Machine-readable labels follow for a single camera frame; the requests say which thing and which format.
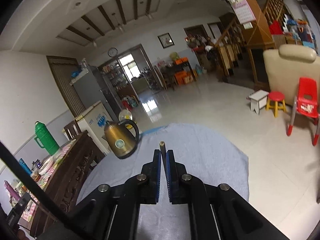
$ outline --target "silver bolt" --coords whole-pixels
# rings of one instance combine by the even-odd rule
[[[190,174],[183,174],[183,175],[181,176],[181,178],[182,178],[183,180],[191,180],[192,176],[191,176]]]
[[[230,186],[227,183],[220,184],[220,189],[227,191],[230,189]]]
[[[140,173],[137,175],[137,180],[142,181],[142,180],[145,180],[146,178],[147,178],[147,176],[145,174]]]
[[[100,192],[106,192],[108,189],[109,189],[109,185],[108,185],[108,184],[101,184],[101,185],[98,187],[98,190],[99,190]]]

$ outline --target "blue logo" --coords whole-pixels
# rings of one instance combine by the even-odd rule
[[[104,116],[101,116],[100,119],[98,120],[98,126],[104,127],[105,125],[106,125],[106,118]]]

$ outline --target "light blue tablecloth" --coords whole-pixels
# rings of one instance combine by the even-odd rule
[[[85,181],[80,202],[100,184],[116,186],[139,174],[142,165],[151,162],[159,142],[172,149],[175,161],[204,183],[229,184],[244,199],[249,199],[248,157],[219,133],[200,125],[170,124],[142,135],[137,151],[120,160],[108,154]],[[188,240],[190,238],[187,205],[169,203],[166,178],[161,167],[160,196],[157,205],[141,205],[137,239]]]

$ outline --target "yellow stool leg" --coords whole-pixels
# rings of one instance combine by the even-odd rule
[[[267,106],[266,106],[266,111],[269,110],[270,107],[270,99],[268,98]]]
[[[282,105],[283,105],[283,111],[286,113],[286,112],[287,112],[287,109],[285,108],[285,101],[284,101],[284,99],[282,100]]]
[[[275,117],[278,116],[278,101],[275,101]]]

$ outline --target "white step stool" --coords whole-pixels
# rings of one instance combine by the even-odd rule
[[[256,113],[259,114],[260,109],[267,105],[268,94],[269,92],[267,91],[259,90],[249,95],[249,98],[251,100],[250,110],[255,110]]]

